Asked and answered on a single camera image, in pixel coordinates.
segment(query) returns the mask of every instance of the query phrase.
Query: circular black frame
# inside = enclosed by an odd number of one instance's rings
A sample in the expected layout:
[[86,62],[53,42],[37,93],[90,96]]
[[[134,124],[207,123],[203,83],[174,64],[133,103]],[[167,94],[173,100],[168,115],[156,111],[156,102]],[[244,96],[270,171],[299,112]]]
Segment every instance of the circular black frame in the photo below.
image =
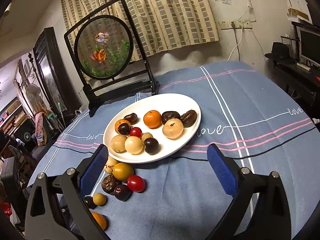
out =
[[[127,60],[125,61],[124,65],[122,66],[122,68],[120,68],[118,70],[118,72],[116,72],[115,74],[111,75],[111,76],[108,76],[108,77],[96,77],[94,75],[92,75],[91,73],[88,73],[85,68],[83,67],[82,63],[80,62],[80,59],[79,59],[79,56],[78,56],[78,42],[79,42],[79,38],[80,38],[80,35],[82,33],[82,31],[84,30],[84,28],[87,27],[87,25],[89,25],[91,22],[97,20],[97,19],[101,19],[101,18],[110,18],[110,19],[113,19],[117,22],[119,22],[123,27],[124,29],[126,30],[127,34],[128,34],[128,37],[129,37],[129,44],[130,44],[130,47],[129,47],[129,54],[128,54],[128,57],[127,57]],[[130,32],[130,29],[129,27],[124,23],[123,20],[119,19],[118,17],[115,17],[113,15],[98,15],[88,21],[86,21],[82,27],[80,28],[79,32],[77,33],[77,36],[76,36],[76,39],[75,39],[75,44],[74,44],[74,54],[75,54],[75,60],[76,60],[76,63],[78,64],[78,67],[81,69],[81,71],[83,73],[85,73],[87,76],[93,78],[93,79],[96,79],[96,80],[108,80],[108,79],[113,79],[114,77],[118,76],[122,71],[124,71],[124,69],[127,67],[127,65],[129,64],[131,58],[132,58],[132,54],[133,54],[133,38],[132,38],[132,34]]]

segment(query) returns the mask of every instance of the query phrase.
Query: metal screw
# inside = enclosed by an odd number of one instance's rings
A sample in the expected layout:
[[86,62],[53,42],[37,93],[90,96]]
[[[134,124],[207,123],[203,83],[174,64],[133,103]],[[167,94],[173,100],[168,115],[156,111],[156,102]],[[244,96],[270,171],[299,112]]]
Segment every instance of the metal screw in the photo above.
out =
[[272,177],[274,177],[274,178],[278,178],[278,177],[279,177],[279,173],[276,172],[276,171],[273,171],[273,172],[271,173],[271,175],[272,175]]
[[243,168],[241,168],[241,172],[242,172],[243,174],[249,174],[249,173],[250,173],[250,170],[249,170],[247,167],[243,167]]
[[37,177],[38,177],[38,179],[42,179],[44,177],[44,173],[40,172]]
[[74,168],[69,168],[69,169],[67,169],[67,174],[68,175],[72,175],[72,174],[74,174],[75,173],[75,169]]

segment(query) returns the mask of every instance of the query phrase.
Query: white plate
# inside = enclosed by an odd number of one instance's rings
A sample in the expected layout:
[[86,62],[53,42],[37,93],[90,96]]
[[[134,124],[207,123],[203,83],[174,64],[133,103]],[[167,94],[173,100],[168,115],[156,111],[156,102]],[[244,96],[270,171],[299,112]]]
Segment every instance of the white plate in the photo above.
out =
[[[157,110],[161,114],[165,111],[177,111],[180,115],[195,110],[197,120],[193,126],[184,128],[182,135],[177,140],[171,140],[162,133],[163,125],[157,129],[148,128],[143,122],[143,116],[151,110]],[[132,155],[128,152],[116,153],[111,149],[110,141],[117,135],[115,123],[126,115],[136,113],[139,120],[133,127],[139,127],[143,133],[149,132],[158,140],[160,150],[155,155],[149,155],[144,150],[139,155]],[[151,163],[161,160],[181,149],[196,133],[201,120],[199,105],[192,98],[181,94],[160,94],[139,100],[120,111],[107,125],[103,133],[103,144],[108,147],[109,155],[124,163]]]

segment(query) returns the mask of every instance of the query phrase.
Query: orange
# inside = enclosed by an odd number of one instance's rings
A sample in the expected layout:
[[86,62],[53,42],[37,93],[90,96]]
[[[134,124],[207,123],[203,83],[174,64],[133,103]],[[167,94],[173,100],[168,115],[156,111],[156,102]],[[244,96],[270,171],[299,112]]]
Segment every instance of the orange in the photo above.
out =
[[151,129],[158,128],[162,124],[161,114],[156,110],[151,110],[144,115],[143,122]]
[[118,127],[119,127],[119,125],[121,125],[122,123],[127,123],[128,125],[131,125],[128,120],[125,120],[125,119],[120,119],[120,120],[118,120],[118,121],[116,122],[116,124],[115,124],[115,130],[116,130],[117,134],[120,134],[120,133],[118,132]]
[[94,217],[94,219],[96,220],[96,222],[99,224],[99,226],[102,228],[102,230],[106,230],[108,224],[107,224],[107,221],[105,220],[105,218],[96,212],[91,212],[91,214]]

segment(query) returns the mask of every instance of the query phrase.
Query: white remote control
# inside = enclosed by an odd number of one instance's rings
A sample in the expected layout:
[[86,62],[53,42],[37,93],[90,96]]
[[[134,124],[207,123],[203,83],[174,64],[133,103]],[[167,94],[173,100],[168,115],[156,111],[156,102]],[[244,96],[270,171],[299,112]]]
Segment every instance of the white remote control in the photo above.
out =
[[307,70],[307,71],[310,71],[310,70],[311,70],[310,67],[308,67],[308,66],[306,66],[306,65],[304,65],[303,63],[300,63],[300,62],[297,63],[297,66],[298,66],[298,67],[301,67],[301,68],[303,68],[303,69],[305,69],[305,70]]

